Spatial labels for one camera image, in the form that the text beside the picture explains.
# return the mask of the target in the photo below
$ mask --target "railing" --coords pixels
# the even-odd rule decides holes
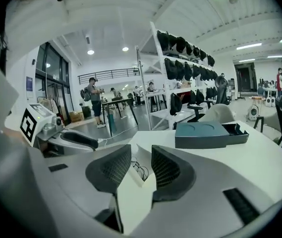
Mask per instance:
[[[139,69],[129,68],[129,69],[115,69],[115,70],[105,70],[95,73],[89,73],[78,76],[79,84],[88,84],[89,78],[94,77],[97,81],[117,78],[117,77],[133,77],[139,76]]]

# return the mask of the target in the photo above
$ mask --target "curved white table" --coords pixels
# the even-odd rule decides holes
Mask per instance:
[[[245,144],[228,145],[217,149],[180,149],[182,151],[220,161],[261,188],[274,201],[282,199],[282,148],[265,135],[250,127],[239,123],[241,130],[250,135]],[[175,147],[175,130],[139,131],[129,144],[132,155],[142,166],[146,166],[150,173],[152,145]],[[146,151],[138,151],[138,146]],[[130,233],[151,210],[152,193],[156,190],[156,180],[151,174],[143,185],[135,182],[135,170],[130,169],[118,189],[120,215],[124,224],[125,234]]]

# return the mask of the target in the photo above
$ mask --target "metal shelving unit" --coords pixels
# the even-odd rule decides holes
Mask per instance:
[[[144,91],[144,99],[146,100],[145,105],[146,105],[146,111],[147,111],[147,116],[148,116],[148,120],[149,120],[150,130],[153,130],[156,127],[158,127],[164,120],[169,121],[169,129],[172,129],[172,126],[173,126],[175,121],[180,122],[180,121],[183,121],[183,120],[186,120],[186,119],[189,119],[189,118],[193,118],[195,116],[195,112],[193,110],[185,107],[187,104],[183,105],[181,112],[177,113],[176,116],[171,116],[169,114],[169,111],[170,111],[170,95],[172,93],[179,94],[179,93],[183,93],[183,92],[188,92],[190,90],[196,92],[197,89],[199,89],[199,90],[202,90],[204,96],[206,96],[207,88],[215,86],[215,83],[214,83],[213,80],[212,81],[202,81],[202,80],[200,80],[200,75],[199,75],[194,80],[192,80],[191,87],[173,89],[172,86],[175,84],[176,80],[168,80],[166,68],[165,68],[165,58],[168,58],[171,61],[177,60],[177,61],[181,62],[182,64],[184,64],[186,62],[190,66],[193,66],[193,65],[202,66],[205,69],[209,69],[209,70],[213,70],[213,68],[210,67],[210,66],[197,64],[197,63],[194,63],[192,61],[166,56],[165,54],[167,52],[162,51],[160,42],[157,38],[157,31],[158,30],[159,29],[156,29],[154,23],[151,22],[151,33],[147,36],[145,43],[140,48],[136,47],[138,66],[139,66],[139,70],[141,72],[143,86],[145,86],[145,82],[144,82],[144,75],[145,74],[151,74],[151,75],[160,74],[164,78],[164,94],[166,96],[167,109],[150,113],[149,105],[148,105],[148,102],[147,102],[148,94],[147,94],[146,90]],[[141,57],[147,58],[147,59],[152,61],[151,65],[149,65],[148,68],[142,68]],[[151,116],[161,118],[161,121],[155,127],[152,127]]]

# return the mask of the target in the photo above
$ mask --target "doorway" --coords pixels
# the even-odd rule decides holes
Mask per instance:
[[[63,120],[65,125],[70,124],[71,121],[65,101],[63,85],[47,80],[47,98],[52,99],[56,103],[58,109],[56,115]]]
[[[238,91],[239,92],[256,92],[256,75],[254,63],[236,64],[234,65]]]

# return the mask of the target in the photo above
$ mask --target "box lid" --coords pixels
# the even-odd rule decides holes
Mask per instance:
[[[227,130],[217,121],[183,122],[177,124],[175,137],[229,136]]]

